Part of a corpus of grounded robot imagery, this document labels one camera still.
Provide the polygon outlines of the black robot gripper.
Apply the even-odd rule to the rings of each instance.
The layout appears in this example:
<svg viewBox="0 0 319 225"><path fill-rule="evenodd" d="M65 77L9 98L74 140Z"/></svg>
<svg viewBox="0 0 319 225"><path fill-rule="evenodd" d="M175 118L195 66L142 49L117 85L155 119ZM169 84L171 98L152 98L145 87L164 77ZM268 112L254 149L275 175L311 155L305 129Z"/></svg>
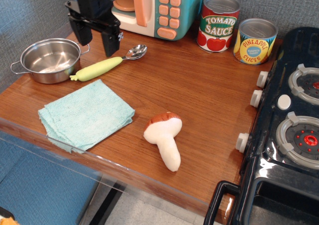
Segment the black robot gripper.
<svg viewBox="0 0 319 225"><path fill-rule="evenodd" d="M81 45L87 45L92 40L91 28L101 30L104 51L111 57L120 48L123 32L120 22L112 14L115 0L76 0L68 1L71 28Z"/></svg>

